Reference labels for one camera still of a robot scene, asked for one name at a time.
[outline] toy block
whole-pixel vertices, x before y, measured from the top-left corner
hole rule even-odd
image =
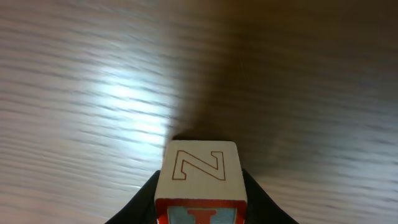
[[[155,192],[159,224],[243,224],[247,197],[228,141],[171,141]]]

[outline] block front face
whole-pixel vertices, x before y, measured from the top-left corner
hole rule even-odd
[[[157,198],[245,201],[238,150],[226,141],[172,141],[166,155]]]
[[[236,209],[171,206],[168,215],[170,224],[234,224]]]

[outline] red frame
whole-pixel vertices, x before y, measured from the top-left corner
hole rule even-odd
[[[186,206],[194,208],[236,208],[235,224],[243,224],[247,203],[242,200],[171,199],[159,198],[155,201],[159,224],[169,224],[167,207]]]

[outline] wooden table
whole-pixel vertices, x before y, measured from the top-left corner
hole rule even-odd
[[[396,223],[396,9],[1,1],[0,223],[105,222],[176,134],[236,142],[300,223]]]

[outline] letter block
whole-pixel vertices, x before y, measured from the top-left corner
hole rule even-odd
[[[238,150],[228,141],[171,141],[155,193],[159,224],[243,224]]]

